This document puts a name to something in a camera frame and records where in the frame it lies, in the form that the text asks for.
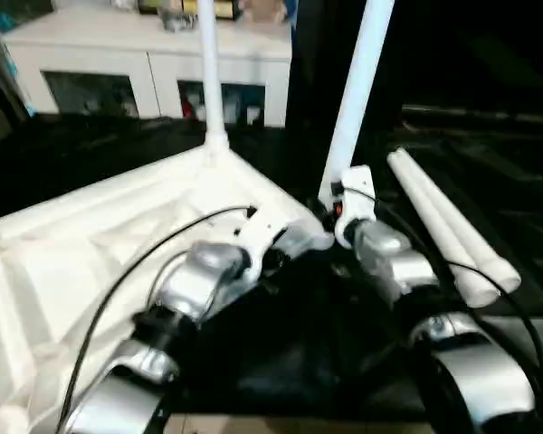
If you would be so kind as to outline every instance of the black fabric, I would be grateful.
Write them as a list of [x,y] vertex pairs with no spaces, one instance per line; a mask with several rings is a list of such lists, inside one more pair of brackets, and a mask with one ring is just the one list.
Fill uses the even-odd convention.
[[[171,119],[34,118],[0,145],[0,216],[199,146],[204,133],[199,124]],[[311,203],[325,141],[273,128],[229,135],[241,157]],[[378,197],[414,227],[436,255],[436,271],[450,277],[386,166],[386,150],[400,144],[517,268],[523,283],[514,297],[542,318],[536,327],[543,330],[543,139],[361,136],[355,164],[371,166]],[[381,206],[376,213],[387,217]],[[497,326],[530,348],[501,300],[483,313],[503,316]],[[399,336],[349,252],[309,255],[210,321],[176,404],[189,412],[422,420]]]

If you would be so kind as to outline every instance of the floor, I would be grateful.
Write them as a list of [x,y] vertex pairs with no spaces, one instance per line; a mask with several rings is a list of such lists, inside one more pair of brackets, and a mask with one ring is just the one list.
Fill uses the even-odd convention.
[[174,416],[165,434],[433,434],[425,424],[328,422],[324,420]]

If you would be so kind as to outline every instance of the silver clamp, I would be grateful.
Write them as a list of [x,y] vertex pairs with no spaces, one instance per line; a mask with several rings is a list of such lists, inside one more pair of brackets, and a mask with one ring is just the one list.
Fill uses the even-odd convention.
[[162,394],[119,377],[113,370],[129,368],[155,385],[172,382],[179,374],[167,354],[139,341],[123,341],[81,396],[67,419],[66,434],[141,434],[156,416]]

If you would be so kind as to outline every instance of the white pole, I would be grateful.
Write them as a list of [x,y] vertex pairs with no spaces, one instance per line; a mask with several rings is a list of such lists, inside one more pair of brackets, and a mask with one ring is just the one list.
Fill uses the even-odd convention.
[[332,208],[331,184],[338,181],[342,171],[349,168],[352,163],[394,4],[395,0],[367,0],[364,8],[354,57],[318,193],[319,199],[328,209]]
[[211,150],[229,148],[225,133],[221,81],[217,68],[217,35],[214,0],[198,0],[199,29],[203,45],[203,90],[207,117],[205,145]]

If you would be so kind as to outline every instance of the white cabinet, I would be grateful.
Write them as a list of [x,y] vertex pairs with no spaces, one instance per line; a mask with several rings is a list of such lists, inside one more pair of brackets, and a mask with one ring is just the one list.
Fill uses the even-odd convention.
[[[248,123],[259,116],[262,124],[283,126],[290,27],[218,22],[217,36],[227,120],[241,112]],[[156,16],[70,7],[4,41],[26,103],[37,112],[181,118],[202,105],[198,29],[168,33]]]

